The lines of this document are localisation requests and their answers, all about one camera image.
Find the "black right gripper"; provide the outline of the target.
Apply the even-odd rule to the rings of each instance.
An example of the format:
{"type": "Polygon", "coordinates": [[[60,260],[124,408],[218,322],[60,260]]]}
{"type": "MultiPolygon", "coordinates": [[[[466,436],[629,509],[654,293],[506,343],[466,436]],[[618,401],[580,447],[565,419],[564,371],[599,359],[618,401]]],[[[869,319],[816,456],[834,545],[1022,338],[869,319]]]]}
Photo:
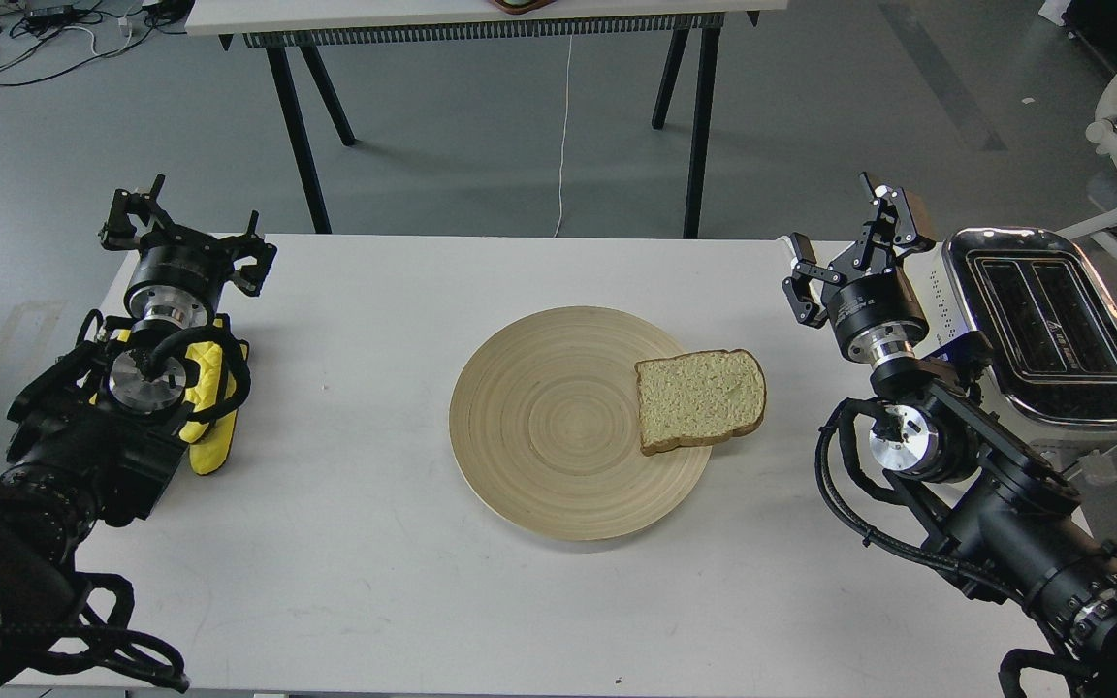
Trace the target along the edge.
{"type": "Polygon", "coordinates": [[[873,174],[861,173],[857,181],[872,199],[875,212],[852,243],[851,255],[822,267],[806,235],[787,235],[793,264],[782,290],[803,326],[820,329],[830,318],[847,361],[868,364],[875,374],[903,374],[918,370],[914,345],[928,334],[903,262],[934,250],[937,239],[922,199],[873,174]],[[821,291],[825,306],[813,295],[813,281],[825,284],[821,291]]]}

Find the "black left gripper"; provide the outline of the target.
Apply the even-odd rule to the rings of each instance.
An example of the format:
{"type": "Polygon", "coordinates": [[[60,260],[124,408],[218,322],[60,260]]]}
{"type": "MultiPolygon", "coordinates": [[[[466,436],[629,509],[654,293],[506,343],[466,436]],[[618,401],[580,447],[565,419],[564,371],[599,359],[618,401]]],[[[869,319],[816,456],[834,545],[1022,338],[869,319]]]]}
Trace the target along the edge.
{"type": "Polygon", "coordinates": [[[116,190],[99,243],[107,251],[141,251],[124,293],[130,318],[172,327],[207,326],[220,308],[226,284],[245,296],[261,296],[276,247],[258,233],[258,210],[249,213],[242,235],[173,235],[172,217],[157,204],[165,180],[157,174],[147,190],[116,190]]]}

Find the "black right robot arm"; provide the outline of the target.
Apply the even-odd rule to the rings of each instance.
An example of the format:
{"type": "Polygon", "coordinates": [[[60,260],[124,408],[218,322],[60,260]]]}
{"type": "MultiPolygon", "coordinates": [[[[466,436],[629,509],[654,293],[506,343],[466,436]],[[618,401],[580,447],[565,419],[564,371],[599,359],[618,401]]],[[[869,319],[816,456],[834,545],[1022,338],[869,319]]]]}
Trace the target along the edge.
{"type": "Polygon", "coordinates": [[[1063,474],[981,407],[984,332],[917,354],[930,326],[905,261],[935,240],[901,187],[859,178],[873,217],[829,264],[789,235],[782,283],[799,323],[829,326],[842,357],[870,370],[873,396],[842,400],[819,430],[821,499],[866,547],[1035,623],[1047,650],[1003,657],[1005,697],[1025,695],[1028,670],[1059,676],[1072,697],[1117,697],[1117,549],[1076,524],[1081,495],[1063,474]]]}

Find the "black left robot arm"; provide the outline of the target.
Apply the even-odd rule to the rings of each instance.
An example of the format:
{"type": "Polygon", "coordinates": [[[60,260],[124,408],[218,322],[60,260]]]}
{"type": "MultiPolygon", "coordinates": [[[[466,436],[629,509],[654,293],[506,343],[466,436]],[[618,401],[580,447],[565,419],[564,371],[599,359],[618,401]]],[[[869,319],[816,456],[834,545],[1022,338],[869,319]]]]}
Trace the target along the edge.
{"type": "Polygon", "coordinates": [[[112,195],[99,242],[137,254],[125,315],[87,314],[71,352],[15,396],[0,474],[0,686],[27,670],[94,668],[187,692],[173,646],[130,627],[123,576],[82,573],[97,524],[145,520],[182,463],[226,459],[251,392],[248,344],[218,309],[226,284],[262,291],[276,255],[258,233],[218,238],[176,224],[147,190],[112,195]]]}

